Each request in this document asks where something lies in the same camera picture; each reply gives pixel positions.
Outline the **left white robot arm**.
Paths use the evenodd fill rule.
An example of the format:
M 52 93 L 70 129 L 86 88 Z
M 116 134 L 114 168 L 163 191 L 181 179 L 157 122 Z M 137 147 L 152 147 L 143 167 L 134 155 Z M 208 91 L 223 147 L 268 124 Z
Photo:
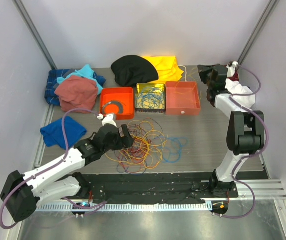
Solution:
M 108 151 L 118 151 L 133 145 L 125 124 L 117 128 L 106 124 L 91 137 L 76 143 L 67 153 L 35 170 L 7 176 L 0 199 L 0 225 L 3 211 L 7 210 L 14 223 L 31 216 L 36 208 L 49 202 L 73 197 L 85 199 L 90 184 L 77 171 L 101 158 Z

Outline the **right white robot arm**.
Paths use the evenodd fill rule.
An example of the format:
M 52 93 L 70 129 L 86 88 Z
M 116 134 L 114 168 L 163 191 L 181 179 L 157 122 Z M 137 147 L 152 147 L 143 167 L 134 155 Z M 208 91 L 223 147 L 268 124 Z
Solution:
M 256 92 L 239 81 L 238 62 L 228 65 L 198 65 L 198 74 L 207 86 L 207 101 L 229 119 L 226 145 L 228 151 L 210 177 L 206 191 L 221 197 L 233 191 L 235 176 L 244 162 L 264 149 L 264 115 L 253 111 Z

